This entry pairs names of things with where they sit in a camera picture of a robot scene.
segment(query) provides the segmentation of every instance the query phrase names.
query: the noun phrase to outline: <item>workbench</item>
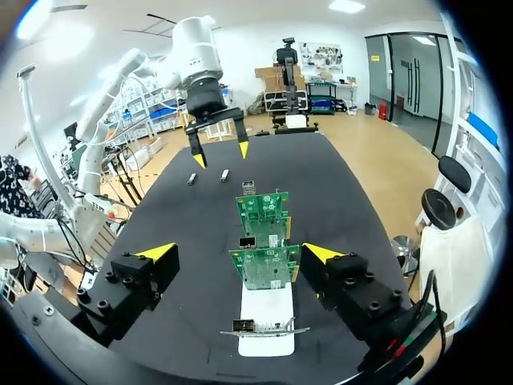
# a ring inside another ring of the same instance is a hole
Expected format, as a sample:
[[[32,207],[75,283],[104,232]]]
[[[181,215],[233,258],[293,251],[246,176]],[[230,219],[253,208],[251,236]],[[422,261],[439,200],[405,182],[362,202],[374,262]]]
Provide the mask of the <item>workbench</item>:
[[[293,284],[295,352],[279,358],[237,353],[231,330],[240,317],[242,282],[228,255],[243,236],[236,197],[254,180],[256,193],[289,192],[291,245],[313,243],[367,258],[376,278],[406,292],[388,237],[348,165],[321,134],[252,137],[242,160],[235,140],[205,144],[208,168],[189,148],[164,169],[119,235],[108,260],[175,242],[181,270],[153,312],[145,311],[113,351],[174,375],[216,381],[332,385],[357,373],[368,351],[334,313],[325,311],[299,274]],[[230,173],[220,182],[224,169]],[[195,184],[187,181],[196,172]],[[408,307],[407,295],[404,306]]]

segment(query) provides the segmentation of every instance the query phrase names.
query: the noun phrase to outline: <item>yellow triangle marker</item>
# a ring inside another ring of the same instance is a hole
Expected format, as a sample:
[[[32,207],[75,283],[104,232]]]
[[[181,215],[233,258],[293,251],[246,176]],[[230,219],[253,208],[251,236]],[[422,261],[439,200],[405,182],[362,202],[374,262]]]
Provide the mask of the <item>yellow triangle marker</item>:
[[[196,162],[198,162],[202,168],[205,168],[205,163],[203,162],[203,156],[201,154],[193,155],[192,157],[196,159]]]
[[[242,159],[246,159],[246,155],[248,155],[248,146],[249,142],[246,140],[245,142],[240,142],[240,153],[242,154]]]
[[[175,245],[175,243],[168,243],[167,245],[155,247],[154,249],[149,249],[141,253],[137,253],[136,255],[144,255],[146,258],[150,258],[153,261],[156,261],[162,257],[170,248],[175,247]]]
[[[310,249],[312,253],[315,254],[317,258],[321,260],[322,263],[326,264],[326,261],[333,257],[343,257],[347,254],[337,253],[336,251],[332,251],[329,249],[324,249],[319,246],[311,245],[309,243],[304,243],[303,246],[306,246]]]

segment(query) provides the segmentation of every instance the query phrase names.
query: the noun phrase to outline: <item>cardboard box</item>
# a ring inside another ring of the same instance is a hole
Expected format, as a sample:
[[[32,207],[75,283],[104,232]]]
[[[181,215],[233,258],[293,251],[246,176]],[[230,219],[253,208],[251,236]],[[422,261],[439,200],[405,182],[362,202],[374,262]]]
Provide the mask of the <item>cardboard box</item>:
[[[265,92],[281,92],[285,91],[283,84],[283,67],[265,67],[255,68],[255,76],[261,78],[265,82]],[[305,77],[301,75],[299,66],[294,66],[294,80],[298,91],[305,91]]]

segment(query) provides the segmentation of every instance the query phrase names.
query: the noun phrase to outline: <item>glass door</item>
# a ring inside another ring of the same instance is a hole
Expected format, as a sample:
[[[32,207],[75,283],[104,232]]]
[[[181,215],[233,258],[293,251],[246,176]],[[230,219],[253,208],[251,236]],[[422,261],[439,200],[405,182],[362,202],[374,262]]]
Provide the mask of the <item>glass door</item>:
[[[390,36],[394,62],[392,122],[433,151],[440,112],[441,78],[434,36]]]
[[[387,118],[390,117],[390,101],[392,95],[392,70],[390,49],[386,36],[366,38],[369,59],[370,102],[379,109],[386,104]]]

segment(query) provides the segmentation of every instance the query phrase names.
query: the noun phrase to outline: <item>wooden floor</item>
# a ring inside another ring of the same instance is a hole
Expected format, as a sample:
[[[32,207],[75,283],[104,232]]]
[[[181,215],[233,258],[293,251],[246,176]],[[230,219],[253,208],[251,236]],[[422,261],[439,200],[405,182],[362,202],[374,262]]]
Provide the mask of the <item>wooden floor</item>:
[[[251,116],[244,122],[250,136],[260,130],[271,131],[271,118],[266,115]],[[400,128],[376,116],[367,116],[361,112],[356,116],[342,113],[335,116],[317,115],[310,117],[310,124],[313,125],[313,122],[319,123],[319,129],[359,179],[389,238],[399,234],[416,237],[414,222],[421,212],[421,195],[436,181],[437,159]],[[131,173],[137,187],[144,192],[178,151],[188,146],[188,139],[182,130],[165,132],[160,137],[164,141],[164,148],[143,167],[140,178],[137,172]],[[205,135],[201,141],[208,142]],[[114,178],[111,178],[111,185],[104,181],[101,189],[102,193],[113,199],[119,194],[128,202],[126,193]],[[415,301],[418,300],[417,285],[414,285],[410,295]],[[422,373],[436,361],[439,350],[438,335],[422,352],[426,360]]]

